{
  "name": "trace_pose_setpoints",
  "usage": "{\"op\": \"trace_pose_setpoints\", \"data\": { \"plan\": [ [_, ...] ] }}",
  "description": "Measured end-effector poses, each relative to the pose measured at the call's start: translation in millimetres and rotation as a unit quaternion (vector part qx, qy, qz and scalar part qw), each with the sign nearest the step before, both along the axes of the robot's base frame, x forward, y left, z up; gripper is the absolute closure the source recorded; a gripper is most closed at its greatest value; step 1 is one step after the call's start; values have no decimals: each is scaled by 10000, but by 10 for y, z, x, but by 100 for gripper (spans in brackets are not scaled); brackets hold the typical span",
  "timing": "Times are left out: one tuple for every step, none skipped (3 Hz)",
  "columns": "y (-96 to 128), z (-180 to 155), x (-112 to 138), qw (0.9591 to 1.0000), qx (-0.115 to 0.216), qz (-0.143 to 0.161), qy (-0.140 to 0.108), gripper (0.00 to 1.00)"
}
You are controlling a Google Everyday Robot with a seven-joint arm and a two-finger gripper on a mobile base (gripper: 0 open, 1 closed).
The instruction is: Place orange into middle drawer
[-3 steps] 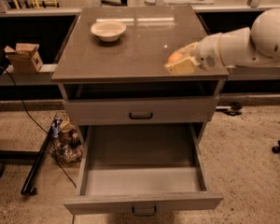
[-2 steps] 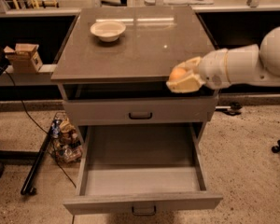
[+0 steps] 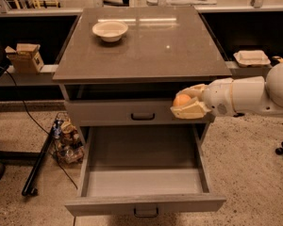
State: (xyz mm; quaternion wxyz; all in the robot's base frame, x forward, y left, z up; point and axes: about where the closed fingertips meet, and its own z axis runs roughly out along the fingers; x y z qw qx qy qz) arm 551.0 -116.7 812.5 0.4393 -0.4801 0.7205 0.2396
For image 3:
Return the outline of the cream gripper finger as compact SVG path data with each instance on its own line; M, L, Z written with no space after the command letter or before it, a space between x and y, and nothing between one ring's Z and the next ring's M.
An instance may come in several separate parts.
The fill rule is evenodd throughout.
M184 105L172 106L171 111L176 118L184 120L202 119L211 110L202 101L192 98Z
M198 100L202 99L202 94L203 91L207 88L208 86L205 84L198 84L195 86L191 86L189 88L182 89L177 93L177 95L185 94L190 96L191 98L197 98Z

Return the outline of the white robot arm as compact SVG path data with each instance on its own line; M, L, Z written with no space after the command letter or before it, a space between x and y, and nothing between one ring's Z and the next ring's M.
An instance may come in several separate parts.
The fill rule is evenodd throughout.
M283 62L262 76L218 79L179 91L171 107L176 118L202 119L255 113L283 116Z

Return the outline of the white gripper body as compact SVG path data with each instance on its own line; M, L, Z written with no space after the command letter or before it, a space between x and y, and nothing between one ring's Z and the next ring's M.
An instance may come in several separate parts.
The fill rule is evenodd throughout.
M216 117L234 116L232 105L232 78L218 79L211 82L202 93L202 99Z

